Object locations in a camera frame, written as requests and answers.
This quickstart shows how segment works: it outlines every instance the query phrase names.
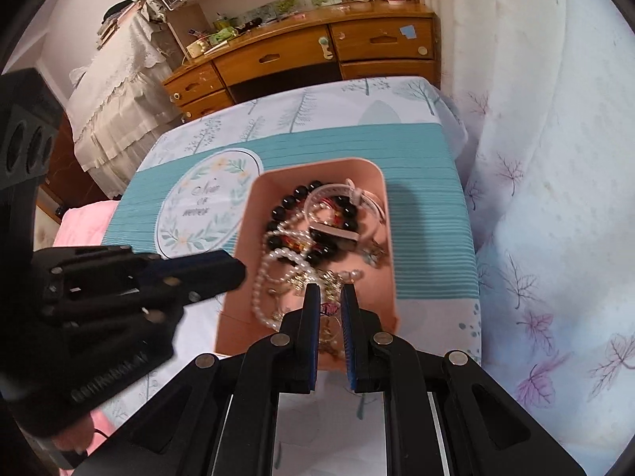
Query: white lace cloth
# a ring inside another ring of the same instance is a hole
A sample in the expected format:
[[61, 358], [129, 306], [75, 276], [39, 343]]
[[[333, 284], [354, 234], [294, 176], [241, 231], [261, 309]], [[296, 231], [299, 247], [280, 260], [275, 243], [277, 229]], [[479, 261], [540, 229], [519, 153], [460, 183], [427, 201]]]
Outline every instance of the white lace cloth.
[[139, 12], [119, 25], [119, 30], [94, 58], [71, 95], [66, 112], [77, 143], [91, 117], [124, 81], [166, 58], [152, 44], [154, 27]]

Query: paper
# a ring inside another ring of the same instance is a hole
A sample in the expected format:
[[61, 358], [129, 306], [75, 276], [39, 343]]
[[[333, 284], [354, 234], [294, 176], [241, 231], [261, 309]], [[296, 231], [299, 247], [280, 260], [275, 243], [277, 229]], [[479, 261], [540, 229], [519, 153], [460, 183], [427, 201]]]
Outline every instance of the paper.
[[399, 28], [399, 31], [404, 34], [406, 39], [416, 39], [417, 32], [415, 31], [414, 25], [406, 25], [405, 27]]
[[249, 189], [262, 171], [258, 155], [244, 148], [224, 150], [196, 163], [161, 206], [157, 252], [179, 257], [223, 245], [236, 232]]

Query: box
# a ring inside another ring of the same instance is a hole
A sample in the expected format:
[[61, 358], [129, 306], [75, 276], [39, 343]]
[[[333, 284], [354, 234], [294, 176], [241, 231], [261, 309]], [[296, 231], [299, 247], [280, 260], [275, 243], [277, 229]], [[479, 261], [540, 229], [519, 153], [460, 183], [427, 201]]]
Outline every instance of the box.
[[[376, 195], [383, 203], [386, 224], [380, 226], [375, 238], [385, 246], [388, 258], [378, 268], [372, 268], [363, 262], [359, 254], [348, 252], [343, 259], [338, 257], [320, 268], [334, 271], [354, 268], [363, 270], [363, 277], [355, 283], [360, 307], [377, 313], [383, 330], [396, 332], [399, 321], [395, 308], [393, 246], [383, 174], [377, 165], [365, 159], [338, 159], [268, 171], [254, 181], [234, 251], [234, 257], [247, 267], [247, 278], [239, 289], [225, 297], [218, 321], [215, 352], [228, 356], [237, 355], [247, 351], [252, 343], [274, 333], [274, 330], [259, 323], [252, 311], [252, 286], [262, 258], [262, 236], [271, 220], [272, 209], [279, 205], [282, 197], [291, 194], [296, 186], [309, 184], [316, 179], [324, 184], [343, 183], [345, 179], [351, 179], [356, 186]], [[363, 233], [363, 228], [372, 220], [374, 218], [369, 213], [361, 211], [358, 217], [360, 232]], [[306, 228], [306, 222], [300, 222], [297, 228]], [[281, 276], [289, 268], [284, 263], [272, 263], [272, 269], [273, 267], [279, 273], [272, 270], [272, 276]], [[275, 308], [273, 297], [264, 289], [260, 298], [260, 307], [268, 315]], [[287, 307], [293, 309], [302, 307], [302, 301], [303, 297], [295, 296], [293, 292], [282, 299]], [[329, 353], [320, 353], [318, 368], [345, 370], [345, 362]]]

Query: drawer handle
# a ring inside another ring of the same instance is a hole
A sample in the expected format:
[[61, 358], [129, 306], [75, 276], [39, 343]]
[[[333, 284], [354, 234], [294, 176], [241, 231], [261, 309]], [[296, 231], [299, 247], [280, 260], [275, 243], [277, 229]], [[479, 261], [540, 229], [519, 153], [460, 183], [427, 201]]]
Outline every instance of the drawer handle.
[[264, 57], [258, 59], [258, 62], [263, 65], [267, 63], [272, 63], [273, 61], [277, 61], [280, 58], [280, 54], [267, 54]]
[[397, 42], [397, 38], [391, 35], [379, 35], [377, 37], [370, 38], [370, 44], [373, 44], [373, 45], [396, 43], [396, 42]]
[[328, 44], [328, 37], [322, 36], [320, 39], [317, 40], [317, 42], [319, 43], [320, 46], [322, 46], [322, 55], [324, 56], [324, 58], [327, 61], [330, 61], [333, 58], [333, 54], [331, 52], [329, 52], [329, 44]]

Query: charm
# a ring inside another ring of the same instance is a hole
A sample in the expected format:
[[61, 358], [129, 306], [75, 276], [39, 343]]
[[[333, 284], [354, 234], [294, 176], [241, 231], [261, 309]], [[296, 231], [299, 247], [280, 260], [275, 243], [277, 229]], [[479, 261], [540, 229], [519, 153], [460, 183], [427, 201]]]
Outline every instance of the charm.
[[337, 303], [322, 303], [319, 310], [322, 315], [332, 317], [334, 314], [337, 313], [337, 310], [339, 309], [340, 307], [337, 305]]
[[361, 249], [360, 254], [364, 263], [373, 268], [377, 268], [383, 257], [386, 255], [386, 251], [384, 251], [375, 240], [372, 240], [372, 243], [369, 246], [364, 246]]

